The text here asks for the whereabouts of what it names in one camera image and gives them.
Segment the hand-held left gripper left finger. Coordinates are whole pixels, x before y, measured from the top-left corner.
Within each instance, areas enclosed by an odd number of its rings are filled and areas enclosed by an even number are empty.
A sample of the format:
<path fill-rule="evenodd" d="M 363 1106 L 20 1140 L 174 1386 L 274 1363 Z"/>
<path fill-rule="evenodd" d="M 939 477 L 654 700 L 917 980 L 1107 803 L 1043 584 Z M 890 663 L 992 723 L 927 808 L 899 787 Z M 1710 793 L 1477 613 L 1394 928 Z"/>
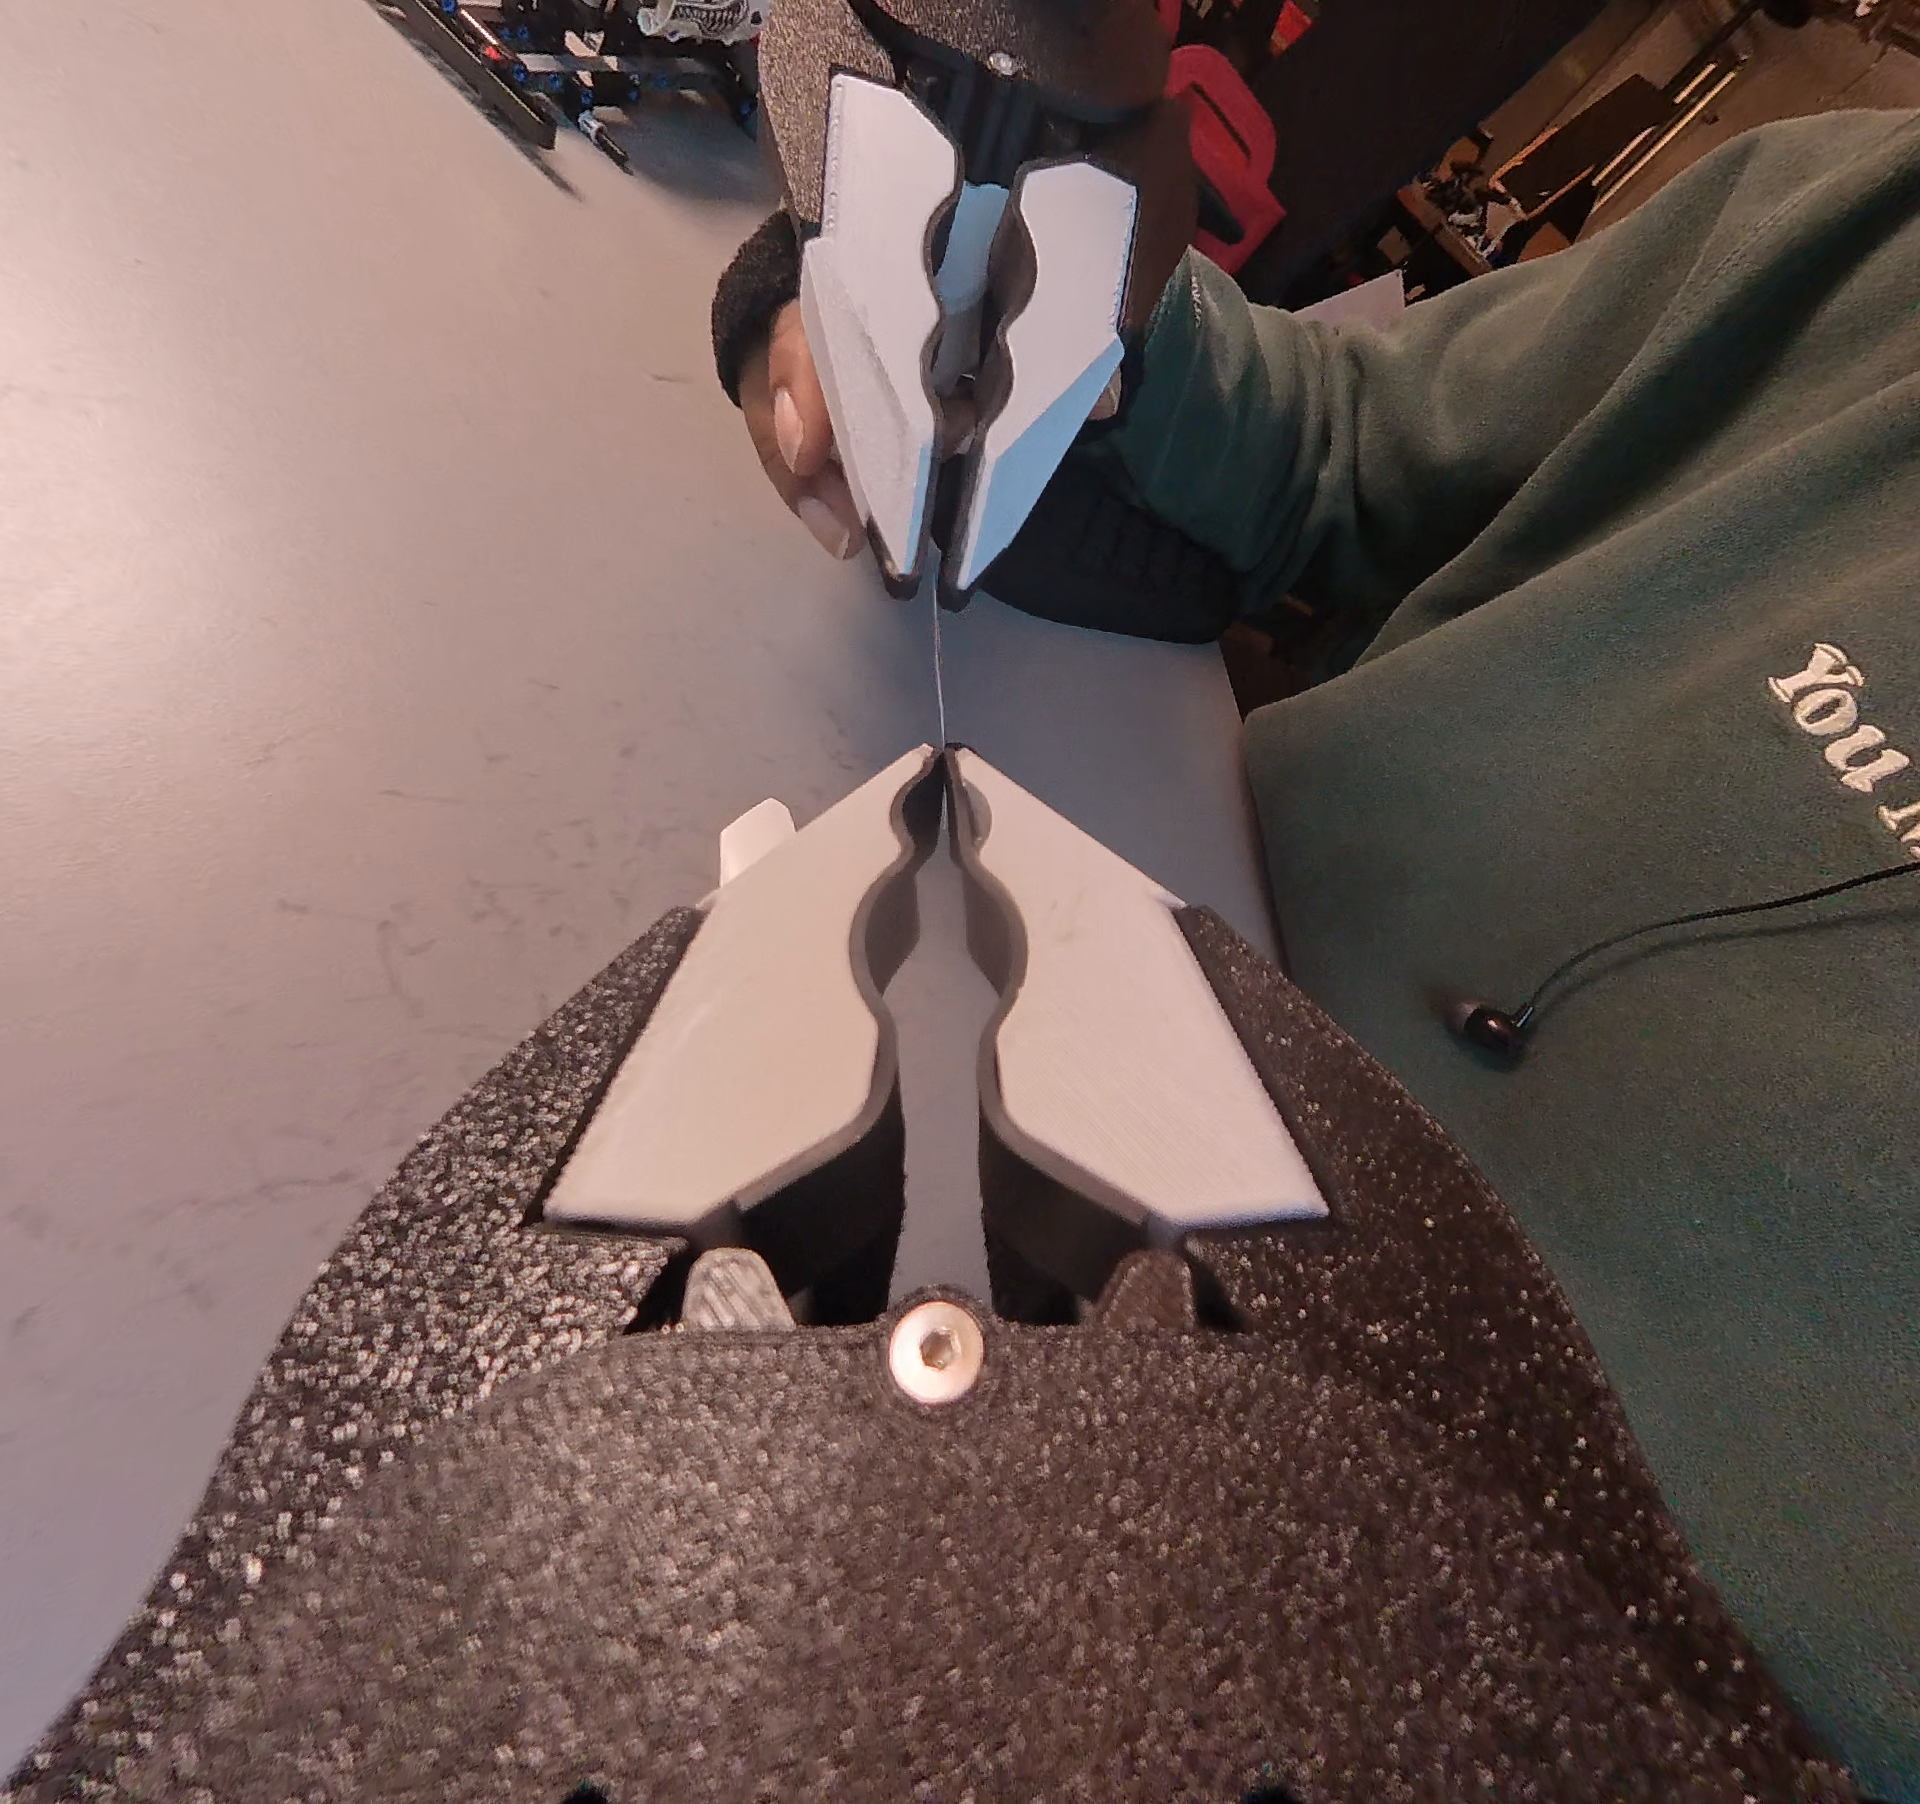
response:
<path fill-rule="evenodd" d="M 944 801 L 917 746 L 697 905 L 545 1219 L 710 1234 L 876 1130 L 899 1081 L 885 990 L 921 936 Z"/>

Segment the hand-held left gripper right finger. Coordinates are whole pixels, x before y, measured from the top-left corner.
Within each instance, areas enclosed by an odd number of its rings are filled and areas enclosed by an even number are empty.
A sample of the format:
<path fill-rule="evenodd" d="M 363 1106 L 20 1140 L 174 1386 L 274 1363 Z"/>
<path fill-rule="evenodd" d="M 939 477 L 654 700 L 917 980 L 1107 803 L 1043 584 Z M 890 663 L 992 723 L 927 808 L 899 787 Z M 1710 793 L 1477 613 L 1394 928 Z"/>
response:
<path fill-rule="evenodd" d="M 1014 1155 L 1154 1237 L 1326 1217 L 1182 901 L 977 752 L 946 762 L 968 950 L 995 992 L 981 1108 Z"/>

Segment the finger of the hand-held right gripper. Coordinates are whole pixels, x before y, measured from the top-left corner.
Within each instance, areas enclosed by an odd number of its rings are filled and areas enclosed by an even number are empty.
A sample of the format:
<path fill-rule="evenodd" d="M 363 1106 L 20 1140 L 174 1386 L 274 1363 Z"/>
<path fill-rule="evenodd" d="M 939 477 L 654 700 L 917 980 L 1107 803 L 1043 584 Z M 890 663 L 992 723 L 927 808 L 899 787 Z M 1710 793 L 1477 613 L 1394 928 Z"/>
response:
<path fill-rule="evenodd" d="M 959 189 L 953 146 L 908 91 L 829 80 L 823 219 L 800 311 L 851 498 L 891 591 L 921 584 L 937 463 L 928 365 L 944 310 L 930 232 Z"/>
<path fill-rule="evenodd" d="M 1020 169 L 986 270 L 974 435 L 948 546 L 968 597 L 1036 508 L 1120 370 L 1138 193 L 1093 163 Z"/>

